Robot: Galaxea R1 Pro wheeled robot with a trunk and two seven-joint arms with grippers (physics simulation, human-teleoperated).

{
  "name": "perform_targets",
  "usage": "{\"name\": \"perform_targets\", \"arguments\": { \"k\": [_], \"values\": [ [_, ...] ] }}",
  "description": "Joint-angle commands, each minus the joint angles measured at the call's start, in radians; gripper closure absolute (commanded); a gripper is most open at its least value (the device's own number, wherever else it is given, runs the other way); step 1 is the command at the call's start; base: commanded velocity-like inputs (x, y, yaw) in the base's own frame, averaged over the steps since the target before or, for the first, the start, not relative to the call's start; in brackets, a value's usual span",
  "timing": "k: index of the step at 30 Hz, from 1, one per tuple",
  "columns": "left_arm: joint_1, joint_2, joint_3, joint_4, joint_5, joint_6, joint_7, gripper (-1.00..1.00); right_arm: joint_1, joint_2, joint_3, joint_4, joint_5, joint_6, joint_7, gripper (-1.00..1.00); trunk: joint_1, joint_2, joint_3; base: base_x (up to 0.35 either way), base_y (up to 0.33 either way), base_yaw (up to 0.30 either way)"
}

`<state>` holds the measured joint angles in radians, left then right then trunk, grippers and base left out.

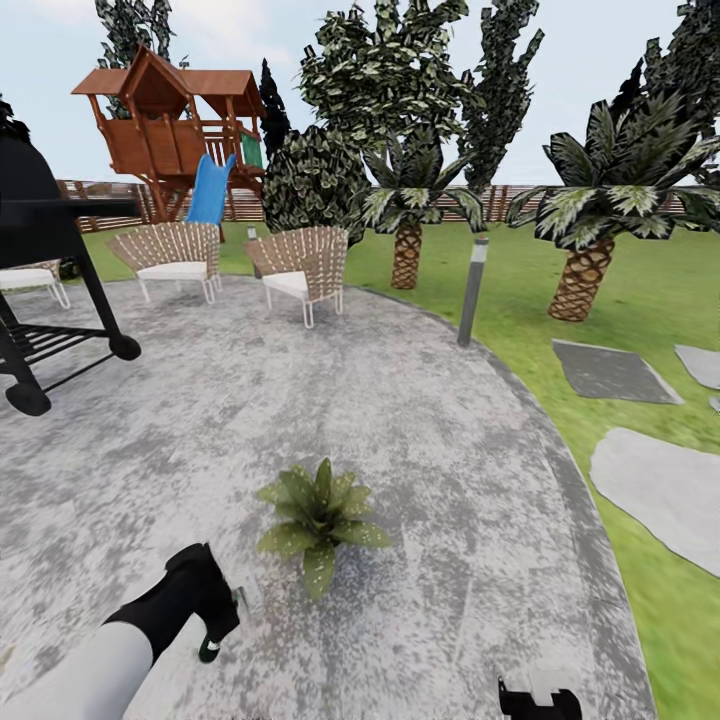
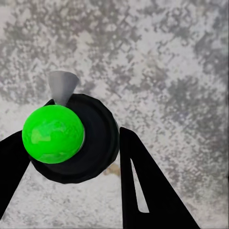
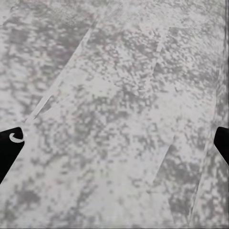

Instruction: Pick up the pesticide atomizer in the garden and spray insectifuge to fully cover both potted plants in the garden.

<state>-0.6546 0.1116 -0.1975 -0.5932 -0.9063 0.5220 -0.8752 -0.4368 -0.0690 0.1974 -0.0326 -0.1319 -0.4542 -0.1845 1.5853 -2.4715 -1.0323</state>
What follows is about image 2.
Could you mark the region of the insectifuge atomizer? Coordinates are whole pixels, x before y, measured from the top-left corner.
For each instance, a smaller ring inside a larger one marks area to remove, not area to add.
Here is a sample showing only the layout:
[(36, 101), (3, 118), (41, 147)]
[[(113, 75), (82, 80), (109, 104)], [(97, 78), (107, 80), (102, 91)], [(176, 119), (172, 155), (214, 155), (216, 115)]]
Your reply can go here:
[(120, 131), (98, 99), (73, 94), (76, 74), (46, 74), (53, 98), (22, 128), (22, 141), (35, 169), (49, 180), (79, 184), (106, 171), (120, 153)]

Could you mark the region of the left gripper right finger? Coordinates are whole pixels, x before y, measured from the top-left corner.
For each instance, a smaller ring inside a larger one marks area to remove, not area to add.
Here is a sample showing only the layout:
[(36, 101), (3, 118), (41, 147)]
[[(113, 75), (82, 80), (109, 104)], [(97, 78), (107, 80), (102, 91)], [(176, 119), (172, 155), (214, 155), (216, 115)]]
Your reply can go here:
[[(123, 229), (200, 229), (138, 135), (119, 131)], [(138, 210), (131, 160), (149, 213)]]

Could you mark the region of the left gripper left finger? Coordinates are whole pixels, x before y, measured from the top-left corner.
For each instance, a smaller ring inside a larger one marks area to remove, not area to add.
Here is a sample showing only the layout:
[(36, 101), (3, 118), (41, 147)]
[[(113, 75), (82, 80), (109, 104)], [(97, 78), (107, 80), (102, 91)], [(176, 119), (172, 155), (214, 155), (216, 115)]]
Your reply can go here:
[(0, 142), (0, 219), (30, 162), (22, 130)]

